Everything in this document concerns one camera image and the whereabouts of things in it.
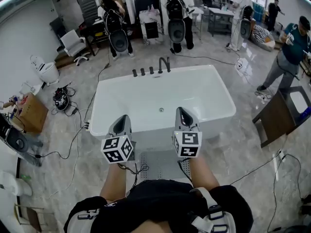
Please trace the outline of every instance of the chair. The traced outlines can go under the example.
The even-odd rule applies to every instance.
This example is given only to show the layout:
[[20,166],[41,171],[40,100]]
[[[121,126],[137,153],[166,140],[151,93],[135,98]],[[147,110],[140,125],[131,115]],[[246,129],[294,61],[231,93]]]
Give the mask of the chair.
[[[19,207],[19,208],[26,208],[26,214],[27,214],[28,220],[18,216],[18,214],[17,214],[17,207]],[[39,217],[38,217],[38,214],[51,214],[51,215],[54,215],[54,213],[50,213],[50,212],[37,212],[37,211],[35,211],[35,209],[36,210],[41,210],[41,211],[44,210],[44,208],[21,206],[21,205],[15,204],[14,205],[14,215],[15,215],[15,218],[17,219],[18,223],[20,225],[31,225],[38,232],[56,232],[56,230],[52,230],[50,228],[43,230],[41,228],[41,226],[48,226],[48,224],[47,223],[40,223],[39,222]],[[19,220],[20,218],[24,219],[24,221],[29,221],[29,223],[21,223],[20,220]]]
[[[84,37],[79,37],[75,30],[69,31],[62,38],[60,38],[60,40],[65,46],[65,52],[70,57],[74,57],[86,48],[86,39]],[[82,59],[87,61],[89,60],[87,57],[85,57],[88,54],[90,54],[90,52],[80,54],[77,58],[74,59],[74,62],[77,62],[77,66],[80,65],[80,61]]]

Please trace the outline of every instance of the cardboard box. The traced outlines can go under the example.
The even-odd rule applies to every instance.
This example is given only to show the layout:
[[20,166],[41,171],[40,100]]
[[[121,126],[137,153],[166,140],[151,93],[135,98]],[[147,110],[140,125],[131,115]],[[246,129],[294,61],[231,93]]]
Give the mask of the cardboard box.
[[[25,131],[28,133],[41,133],[45,119],[48,114],[48,108],[38,100],[32,93],[28,93],[26,101],[23,104],[18,104],[21,111],[17,116],[25,125]],[[24,128],[22,123],[17,118],[13,118],[13,122],[20,128]]]

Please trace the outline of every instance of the teal shirt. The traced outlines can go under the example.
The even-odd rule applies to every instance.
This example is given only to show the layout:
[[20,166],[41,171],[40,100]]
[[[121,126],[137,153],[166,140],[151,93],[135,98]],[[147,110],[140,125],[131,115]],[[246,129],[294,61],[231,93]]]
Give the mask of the teal shirt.
[[294,36],[293,46],[284,44],[282,47],[286,59],[293,65],[298,65],[304,56],[304,51],[309,52],[308,35],[302,36],[299,32],[298,25],[290,23],[285,29],[285,34],[291,33]]

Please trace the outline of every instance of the faucet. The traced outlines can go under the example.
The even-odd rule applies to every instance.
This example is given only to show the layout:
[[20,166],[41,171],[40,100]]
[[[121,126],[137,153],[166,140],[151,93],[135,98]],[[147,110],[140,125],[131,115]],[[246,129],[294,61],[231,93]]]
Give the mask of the faucet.
[[167,61],[166,61],[163,57],[160,57],[159,58],[159,72],[158,73],[160,73],[160,74],[163,73],[161,60],[166,65],[167,72],[170,72],[171,71],[170,58],[167,57]]

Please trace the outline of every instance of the bathtub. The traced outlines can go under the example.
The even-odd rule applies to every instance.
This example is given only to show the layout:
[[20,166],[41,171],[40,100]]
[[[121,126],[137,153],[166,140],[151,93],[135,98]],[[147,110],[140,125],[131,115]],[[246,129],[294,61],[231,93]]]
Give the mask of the bathtub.
[[110,125],[129,115],[136,149],[172,146],[177,107],[197,116],[203,138],[222,132],[236,112],[214,66],[174,68],[100,81],[93,104],[90,133],[104,139]]

